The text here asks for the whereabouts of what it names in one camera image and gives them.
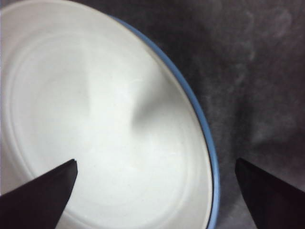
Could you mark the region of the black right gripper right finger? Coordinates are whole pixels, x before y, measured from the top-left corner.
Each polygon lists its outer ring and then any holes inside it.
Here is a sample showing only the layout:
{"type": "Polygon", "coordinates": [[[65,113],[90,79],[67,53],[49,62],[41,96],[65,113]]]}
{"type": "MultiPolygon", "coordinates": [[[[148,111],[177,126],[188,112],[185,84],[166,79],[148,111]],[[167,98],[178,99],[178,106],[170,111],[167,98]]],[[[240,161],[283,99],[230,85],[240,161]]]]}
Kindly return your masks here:
{"type": "Polygon", "coordinates": [[[258,229],[303,229],[305,193],[252,163],[239,158],[235,174],[258,229]]]}

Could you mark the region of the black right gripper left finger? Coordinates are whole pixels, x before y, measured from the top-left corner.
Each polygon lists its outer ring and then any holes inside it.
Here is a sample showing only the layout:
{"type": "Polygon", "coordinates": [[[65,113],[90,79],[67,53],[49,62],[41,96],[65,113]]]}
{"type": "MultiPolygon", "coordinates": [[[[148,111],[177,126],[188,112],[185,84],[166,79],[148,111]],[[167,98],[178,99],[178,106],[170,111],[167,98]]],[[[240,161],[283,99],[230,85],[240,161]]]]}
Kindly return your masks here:
{"type": "Polygon", "coordinates": [[[78,174],[71,159],[0,196],[2,229],[54,229],[70,199],[78,174]]]}

